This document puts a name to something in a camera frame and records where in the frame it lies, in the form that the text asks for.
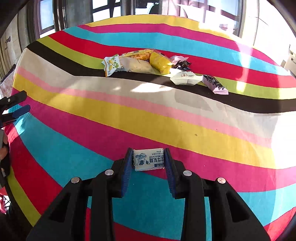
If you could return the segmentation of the person left hand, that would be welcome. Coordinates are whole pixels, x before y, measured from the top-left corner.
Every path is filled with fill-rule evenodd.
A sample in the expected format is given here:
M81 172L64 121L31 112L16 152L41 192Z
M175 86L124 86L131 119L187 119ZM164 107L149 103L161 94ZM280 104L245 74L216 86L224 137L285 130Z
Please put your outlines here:
M3 141L2 141L2 145L1 145L1 149L0 149L1 161L7 156L8 153L9 153L9 142L8 142L7 135L4 133L3 134Z

